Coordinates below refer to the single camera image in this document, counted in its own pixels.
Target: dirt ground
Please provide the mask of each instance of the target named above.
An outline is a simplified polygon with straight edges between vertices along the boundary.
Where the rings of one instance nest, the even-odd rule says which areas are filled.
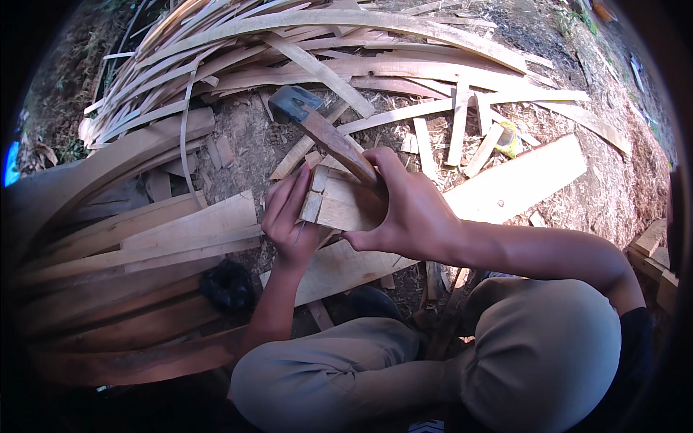
[[[426,2],[378,0],[377,4],[381,6],[378,9],[380,11],[396,12]],[[96,3],[88,2],[92,7]],[[113,32],[114,37],[117,37],[118,32],[123,31],[123,23],[127,22],[127,10],[128,7],[124,6],[122,10],[112,12],[118,19],[111,21],[88,20],[93,23],[90,26],[100,29],[98,32],[102,34],[102,39],[97,43],[99,48],[89,51],[84,59],[85,63],[89,63],[88,67],[78,62],[67,68],[66,63],[61,64],[67,60],[61,60],[65,56],[61,57],[60,51],[51,57],[50,61],[44,62],[26,103],[30,120],[25,123],[24,130],[27,131],[29,143],[23,143],[26,151],[20,152],[20,158],[23,158],[23,154],[33,156],[19,164],[23,171],[30,172],[42,166],[50,166],[45,165],[45,157],[41,157],[41,154],[36,156],[37,153],[33,150],[38,140],[36,131],[40,130],[43,142],[50,148],[65,147],[66,141],[71,143],[75,139],[76,126],[82,118],[80,112],[91,103],[92,93],[89,93],[89,90],[94,87],[93,80],[98,68],[94,66],[98,66],[98,63],[94,64],[93,58],[100,59],[106,46],[113,40],[110,36],[104,38],[103,34]],[[516,216],[507,224],[528,225],[529,215],[537,210],[550,227],[594,233],[610,240],[620,249],[625,249],[650,223],[665,216],[669,165],[676,163],[671,125],[658,90],[654,87],[647,70],[640,73],[644,92],[636,87],[630,67],[631,53],[637,58],[641,56],[618,23],[604,24],[595,13],[591,13],[590,17],[595,25],[590,31],[581,18],[574,15],[569,7],[559,0],[481,0],[444,8],[430,14],[452,17],[454,12],[467,12],[469,16],[481,17],[498,25],[495,31],[474,26],[456,26],[458,28],[473,31],[510,48],[521,49],[553,61],[554,70],[532,63],[528,65],[532,71],[554,79],[562,89],[587,91],[590,101],[580,104],[613,125],[633,145],[633,156],[623,157],[613,146],[591,131],[539,106],[531,103],[498,105],[501,113],[512,120],[521,132],[532,134],[541,143],[548,143],[563,134],[575,133],[588,165],[588,172],[578,180],[528,209],[524,214]],[[74,23],[79,23],[77,20],[80,17],[84,19],[80,13],[82,12],[76,15]],[[85,26],[83,22],[79,26],[72,24],[74,27],[67,32],[65,40],[72,41],[70,44],[75,47],[79,47],[80,43],[88,40],[88,35],[94,33],[90,30],[92,27]],[[68,55],[65,58],[70,62],[75,61],[74,56]],[[605,62],[614,68],[616,77],[609,73]],[[55,64],[61,67],[53,68],[52,71],[45,70]],[[61,70],[74,72],[64,76],[60,75]],[[336,102],[336,97],[331,92],[318,94],[328,101],[321,111],[328,110]],[[397,95],[378,96],[374,91],[364,91],[363,94],[369,100],[375,98],[374,105],[378,112],[413,103]],[[52,98],[64,101],[52,108],[64,111],[57,117],[58,121],[51,120],[51,109],[45,108]],[[646,112],[653,120],[651,126],[636,107]],[[216,129],[210,139],[216,140],[223,134],[227,135],[235,160],[231,168],[216,170],[207,149],[201,148],[198,171],[193,174],[194,186],[204,191],[210,204],[250,189],[255,197],[258,218],[261,220],[265,192],[272,184],[268,180],[269,176],[286,152],[301,137],[301,133],[291,125],[272,124],[255,92],[221,100],[213,108],[216,114]],[[348,110],[340,121],[346,123],[355,119],[356,115]],[[452,119],[449,115],[435,114],[427,117],[427,121],[433,132],[433,142],[436,144],[435,158],[440,163],[447,152],[444,143],[449,143]],[[479,132],[475,125],[476,122],[467,123],[467,134],[470,137],[466,140],[466,154],[473,154],[479,143],[479,139],[476,138]],[[372,147],[377,139],[378,145],[398,150],[404,133],[409,130],[413,130],[411,120],[365,130],[354,134],[353,137],[365,148]],[[283,139],[271,140],[273,132],[279,133]],[[85,155],[82,150],[77,150],[78,146],[67,148],[75,149],[73,157]],[[420,170],[415,155],[399,154],[408,170]],[[70,158],[61,155],[59,160],[69,161]],[[498,164],[505,158],[496,155],[493,160],[495,162],[489,165]],[[211,182],[205,182],[203,173]],[[450,170],[445,165],[442,165],[439,174],[442,191],[447,191],[464,181],[464,176],[458,170]],[[518,179],[514,187],[522,188],[522,180]],[[243,263],[254,275],[254,282],[259,286],[257,275],[271,268],[274,255],[273,246],[263,239],[260,249],[232,254],[231,258]],[[450,269],[448,274],[452,281],[456,277],[456,270]],[[413,312],[419,309],[424,278],[425,270],[422,264],[395,274],[396,289],[389,290],[388,293],[397,302],[405,318],[410,318]],[[340,294],[325,300],[336,324],[351,318],[349,311],[344,307],[344,298],[345,296]],[[431,303],[428,307],[442,312],[445,301]],[[211,332],[244,321],[247,321],[246,316],[225,319],[206,329],[207,332]],[[307,335],[316,331],[317,327],[307,308],[298,308],[294,335]]]

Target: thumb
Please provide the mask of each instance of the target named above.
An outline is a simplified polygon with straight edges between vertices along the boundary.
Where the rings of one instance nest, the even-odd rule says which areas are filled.
[[[378,251],[377,228],[371,231],[345,231],[342,237],[349,241],[356,251]]]

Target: leg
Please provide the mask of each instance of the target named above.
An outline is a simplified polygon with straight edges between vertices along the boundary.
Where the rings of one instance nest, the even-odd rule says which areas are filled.
[[[412,362],[419,339],[402,323],[364,317],[250,351],[231,377],[238,410],[257,427],[332,432],[436,400],[443,363]]]
[[[476,344],[455,370],[476,419],[499,432],[560,432],[594,409],[621,348],[604,296],[577,280],[489,279],[473,297],[463,316],[478,320]]]

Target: curved wood strip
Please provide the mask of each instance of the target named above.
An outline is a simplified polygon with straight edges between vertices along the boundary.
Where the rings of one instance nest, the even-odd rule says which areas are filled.
[[[245,327],[138,351],[58,353],[31,350],[39,374],[72,386],[133,385],[178,378],[238,361]]]
[[[527,70],[527,65],[521,55],[483,37],[425,19],[367,10],[298,10],[242,19],[183,39],[143,59],[140,65],[154,64],[170,55],[197,45],[244,33],[281,27],[324,25],[378,28],[429,37],[457,48],[472,51],[515,71],[525,73]]]

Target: finger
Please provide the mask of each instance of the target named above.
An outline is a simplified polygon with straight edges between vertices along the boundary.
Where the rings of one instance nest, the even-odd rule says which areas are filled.
[[[294,187],[286,200],[286,204],[277,217],[278,224],[294,225],[296,219],[299,217],[301,207],[306,199],[309,182],[310,169],[308,166],[304,165],[301,167],[299,177],[294,183]]]
[[[406,188],[405,179],[409,176],[409,172],[392,149],[383,146],[368,149],[362,154],[368,162],[378,167],[388,190]]]
[[[270,201],[268,202],[265,199],[266,209],[263,223],[271,225],[277,221],[282,208],[286,204],[286,200],[289,198],[289,195],[296,184],[296,179],[296,176],[288,176],[281,180],[281,185],[279,183],[275,185],[277,189],[272,191]]]

